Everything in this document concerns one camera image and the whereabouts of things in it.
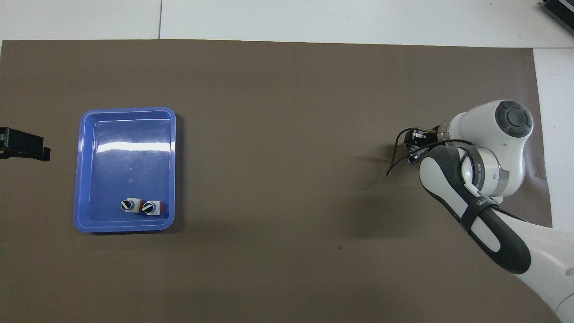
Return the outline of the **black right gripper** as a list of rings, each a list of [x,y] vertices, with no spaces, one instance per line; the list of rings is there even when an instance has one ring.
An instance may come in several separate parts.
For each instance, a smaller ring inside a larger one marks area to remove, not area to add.
[[[442,143],[444,137],[441,131],[439,130],[433,130],[433,131],[434,133],[430,135],[430,138],[432,140],[430,142],[431,146],[428,148],[429,150],[445,145],[445,143]],[[408,127],[408,129],[404,129],[402,131],[402,134],[404,134],[402,143],[406,148],[420,147],[423,146],[426,140],[428,139],[429,131],[420,127]],[[406,160],[409,164],[412,164],[416,160],[418,160],[422,156],[422,154],[426,152],[427,150],[418,150],[418,151],[413,150],[408,154]]]

